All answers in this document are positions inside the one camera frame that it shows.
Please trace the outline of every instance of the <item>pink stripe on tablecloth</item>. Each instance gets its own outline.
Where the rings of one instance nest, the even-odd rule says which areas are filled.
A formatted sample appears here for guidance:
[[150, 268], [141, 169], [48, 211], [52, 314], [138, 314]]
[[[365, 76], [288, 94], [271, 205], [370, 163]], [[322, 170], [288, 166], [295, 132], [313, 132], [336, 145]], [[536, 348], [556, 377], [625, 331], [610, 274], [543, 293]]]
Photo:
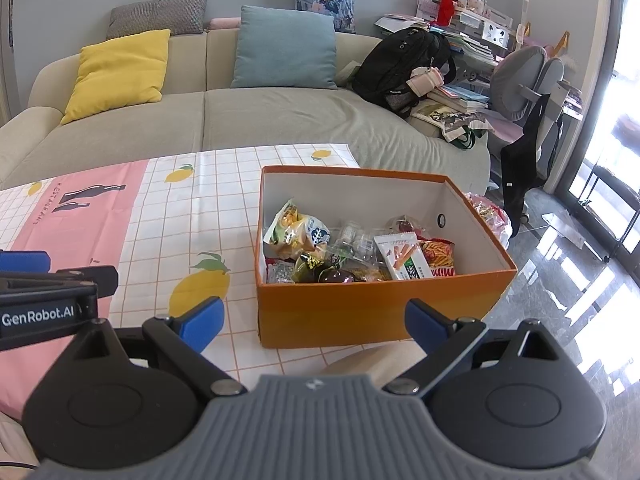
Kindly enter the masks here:
[[[133, 204], [148, 160], [117, 164], [55, 178], [42, 194], [12, 250], [47, 251], [51, 272], [69, 267], [118, 265]], [[60, 204], [65, 193], [92, 186], [122, 186], [97, 196], [78, 197]], [[69, 203], [88, 204], [70, 210]], [[110, 298], [98, 301], [101, 317], [109, 315]], [[70, 338], [47, 341], [0, 353], [0, 411], [20, 418], [34, 387]]]

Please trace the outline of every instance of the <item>cardboard box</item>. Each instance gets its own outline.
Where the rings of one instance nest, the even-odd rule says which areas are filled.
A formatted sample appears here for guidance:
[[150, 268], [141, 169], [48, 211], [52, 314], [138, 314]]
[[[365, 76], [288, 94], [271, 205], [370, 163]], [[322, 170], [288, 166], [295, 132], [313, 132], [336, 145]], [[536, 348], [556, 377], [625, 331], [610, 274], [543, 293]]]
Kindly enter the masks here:
[[[383, 228], [406, 214], [430, 236], [455, 243], [457, 276], [350, 284], [269, 284], [263, 243], [284, 203], [333, 229], [347, 220]], [[266, 348], [310, 348], [408, 338], [404, 307], [420, 298], [445, 316], [482, 318], [517, 267], [487, 225], [446, 176], [353, 168], [267, 166], [262, 170], [255, 251], [258, 330]]]

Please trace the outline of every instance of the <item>black cable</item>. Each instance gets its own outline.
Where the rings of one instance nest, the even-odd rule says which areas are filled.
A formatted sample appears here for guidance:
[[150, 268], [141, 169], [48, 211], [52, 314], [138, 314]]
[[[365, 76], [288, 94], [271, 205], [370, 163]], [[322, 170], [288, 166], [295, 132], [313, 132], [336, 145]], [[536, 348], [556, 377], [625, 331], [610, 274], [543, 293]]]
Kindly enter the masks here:
[[0, 467], [21, 467], [23, 469], [37, 469], [38, 466], [23, 462], [0, 462]]

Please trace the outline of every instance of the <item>lemon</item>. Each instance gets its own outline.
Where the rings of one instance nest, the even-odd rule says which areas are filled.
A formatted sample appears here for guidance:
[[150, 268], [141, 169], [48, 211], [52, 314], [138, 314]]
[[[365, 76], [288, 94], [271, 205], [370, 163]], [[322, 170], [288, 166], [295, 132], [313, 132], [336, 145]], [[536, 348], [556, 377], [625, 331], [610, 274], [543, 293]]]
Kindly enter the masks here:
[[40, 181], [34, 182], [31, 184], [31, 187], [27, 191], [27, 196], [33, 196], [42, 188], [42, 183]]
[[311, 154], [311, 158], [315, 161], [318, 161], [322, 158], [327, 158], [330, 155], [331, 155], [331, 150], [315, 150]]
[[220, 299], [226, 296], [231, 281], [229, 269], [219, 254], [200, 254], [211, 257], [193, 266], [194, 269], [202, 269], [200, 272], [190, 274], [175, 286], [169, 298], [169, 316], [181, 316], [211, 296]]
[[166, 176], [165, 182], [180, 182], [189, 178], [193, 174], [193, 166], [191, 164], [185, 164], [181, 166], [179, 170], [172, 171]]

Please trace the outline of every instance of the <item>black door frame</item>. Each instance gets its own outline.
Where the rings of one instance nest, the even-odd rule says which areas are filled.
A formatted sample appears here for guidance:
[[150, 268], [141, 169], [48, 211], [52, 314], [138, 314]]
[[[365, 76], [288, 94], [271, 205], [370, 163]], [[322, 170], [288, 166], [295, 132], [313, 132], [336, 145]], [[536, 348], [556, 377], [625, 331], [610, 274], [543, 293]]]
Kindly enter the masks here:
[[[587, 153], [587, 149], [598, 123], [598, 117], [607, 91], [607, 86], [613, 76], [613, 68], [618, 54], [618, 45], [620, 44], [623, 12], [624, 1], [611, 0], [607, 37], [602, 55], [602, 63], [600, 64], [598, 80], [591, 99], [591, 105], [584, 118], [584, 124], [582, 125], [580, 136], [575, 144], [574, 152], [569, 159], [569, 163], [562, 174], [555, 192], [555, 195], [567, 206], [572, 216], [577, 218], [587, 228], [587, 230], [602, 245], [604, 250], [607, 251], [607, 254], [616, 245], [616, 239], [597, 218], [578, 203], [578, 199], [569, 192], [569, 188], [574, 182], [575, 176], [578, 174]], [[617, 259], [637, 281], [638, 276], [634, 273], [637, 267], [636, 256], [634, 254], [630, 254], [624, 247], [622, 247], [618, 251]]]

